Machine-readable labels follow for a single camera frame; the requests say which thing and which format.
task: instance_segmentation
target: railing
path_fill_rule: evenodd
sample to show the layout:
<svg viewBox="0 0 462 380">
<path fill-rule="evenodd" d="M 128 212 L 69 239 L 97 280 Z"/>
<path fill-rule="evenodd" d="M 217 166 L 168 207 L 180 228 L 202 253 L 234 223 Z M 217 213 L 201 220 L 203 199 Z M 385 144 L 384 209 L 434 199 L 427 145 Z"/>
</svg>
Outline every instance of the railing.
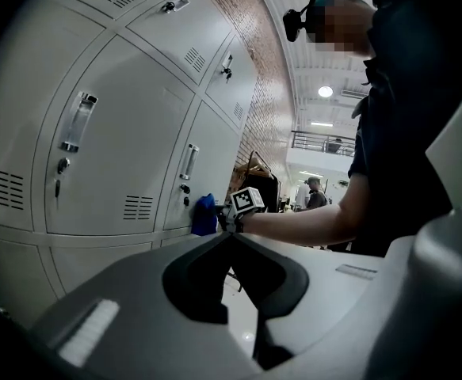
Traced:
<svg viewBox="0 0 462 380">
<path fill-rule="evenodd" d="M 314 134 L 306 131 L 292 131 L 294 139 L 292 147 L 316 150 L 328 154 L 354 156 L 356 149 L 356 140 L 337 135 Z"/>
</svg>

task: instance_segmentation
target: person standing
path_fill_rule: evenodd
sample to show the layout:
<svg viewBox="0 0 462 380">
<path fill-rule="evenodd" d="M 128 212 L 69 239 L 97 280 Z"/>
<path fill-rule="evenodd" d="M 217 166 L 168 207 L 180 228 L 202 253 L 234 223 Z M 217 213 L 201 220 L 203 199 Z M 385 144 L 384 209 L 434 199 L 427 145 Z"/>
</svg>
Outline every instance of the person standing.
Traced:
<svg viewBox="0 0 462 380">
<path fill-rule="evenodd" d="M 336 154 L 340 147 L 342 147 L 342 140 L 340 138 L 336 138 L 333 142 L 329 142 L 327 144 L 327 153 L 328 154 Z"/>
<path fill-rule="evenodd" d="M 317 0 L 307 10 L 310 40 L 361 56 L 369 95 L 360 120 L 349 187 L 338 204 L 295 214 L 248 214 L 245 233 L 296 245 L 352 241 L 352 253 L 384 257 L 452 209 L 426 156 L 462 101 L 462 0 L 391 0 L 377 11 L 361 0 Z M 422 205 L 398 196 L 402 171 L 430 184 Z"/>
<path fill-rule="evenodd" d="M 308 187 L 310 188 L 310 200 L 308 201 L 307 209 L 314 210 L 327 205 L 327 198 L 322 191 L 320 179 L 318 177 L 308 178 Z"/>
<path fill-rule="evenodd" d="M 310 200 L 310 188 L 308 187 L 308 182 L 305 180 L 304 183 L 297 190 L 296 211 L 306 210 L 308 207 L 309 200 Z"/>
</svg>

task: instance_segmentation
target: fluorescent light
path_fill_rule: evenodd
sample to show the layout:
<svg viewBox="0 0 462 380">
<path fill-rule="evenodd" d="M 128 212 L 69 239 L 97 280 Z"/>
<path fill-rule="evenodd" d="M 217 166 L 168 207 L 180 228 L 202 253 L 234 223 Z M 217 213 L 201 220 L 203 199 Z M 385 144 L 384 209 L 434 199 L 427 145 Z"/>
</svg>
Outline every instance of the fluorescent light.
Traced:
<svg viewBox="0 0 462 380">
<path fill-rule="evenodd" d="M 307 171 L 303 171 L 303 172 L 300 172 L 300 173 L 302 173 L 302 174 L 309 174 L 310 176 L 315 176 L 315 177 L 323 178 L 323 175 L 322 175 L 322 174 L 310 173 L 310 172 L 307 172 Z"/>
<path fill-rule="evenodd" d="M 317 123 L 317 122 L 312 122 L 311 125 L 318 125 L 319 127 L 333 127 L 332 123 Z"/>
<path fill-rule="evenodd" d="M 324 85 L 319 89 L 320 97 L 331 97 L 332 95 L 333 89 L 331 89 L 328 85 Z"/>
</svg>

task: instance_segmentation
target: dark shirt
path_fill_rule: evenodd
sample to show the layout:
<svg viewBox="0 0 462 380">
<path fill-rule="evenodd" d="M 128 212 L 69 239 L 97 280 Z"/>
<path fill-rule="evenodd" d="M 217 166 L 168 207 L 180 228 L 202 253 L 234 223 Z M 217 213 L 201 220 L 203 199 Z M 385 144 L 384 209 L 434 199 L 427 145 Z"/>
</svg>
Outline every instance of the dark shirt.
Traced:
<svg viewBox="0 0 462 380">
<path fill-rule="evenodd" d="M 394 239 L 451 210 L 425 155 L 462 100 L 462 34 L 452 35 L 452 8 L 443 9 L 409 0 L 373 18 L 368 38 L 376 56 L 365 61 L 372 88 L 357 106 L 349 170 L 368 177 L 371 203 L 353 253 L 384 256 Z M 407 194 L 413 187 L 416 204 Z"/>
<path fill-rule="evenodd" d="M 307 210 L 313 210 L 327 204 L 326 195 L 323 192 L 310 191 L 310 199 L 308 200 Z"/>
<path fill-rule="evenodd" d="M 327 152 L 329 152 L 330 154 L 336 154 L 338 152 L 338 150 L 340 149 L 340 146 L 342 146 L 341 143 L 329 142 L 327 144 Z"/>
</svg>

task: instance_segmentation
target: lock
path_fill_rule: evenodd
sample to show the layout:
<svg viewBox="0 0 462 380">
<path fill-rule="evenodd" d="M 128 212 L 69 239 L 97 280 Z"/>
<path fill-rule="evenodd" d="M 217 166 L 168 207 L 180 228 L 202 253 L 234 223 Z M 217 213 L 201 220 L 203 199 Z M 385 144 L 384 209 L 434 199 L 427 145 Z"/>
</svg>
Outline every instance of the lock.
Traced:
<svg viewBox="0 0 462 380">
<path fill-rule="evenodd" d="M 181 184 L 180 189 L 183 190 L 185 194 L 190 194 L 190 187 L 187 186 L 186 184 Z"/>
<path fill-rule="evenodd" d="M 232 69 L 230 67 L 225 67 L 222 70 L 222 74 L 226 74 L 227 76 L 225 77 L 225 82 L 228 83 L 229 79 L 232 78 Z"/>
<path fill-rule="evenodd" d="M 162 10 L 169 14 L 174 10 L 174 7 L 176 7 L 176 5 L 173 2 L 168 2 L 162 7 Z"/>
<path fill-rule="evenodd" d="M 58 166 L 56 168 L 56 172 L 58 172 L 58 174 L 62 174 L 63 172 L 65 172 L 65 170 L 67 170 L 67 168 L 71 165 L 71 161 L 68 160 L 67 158 L 61 158 L 58 162 Z"/>
</svg>

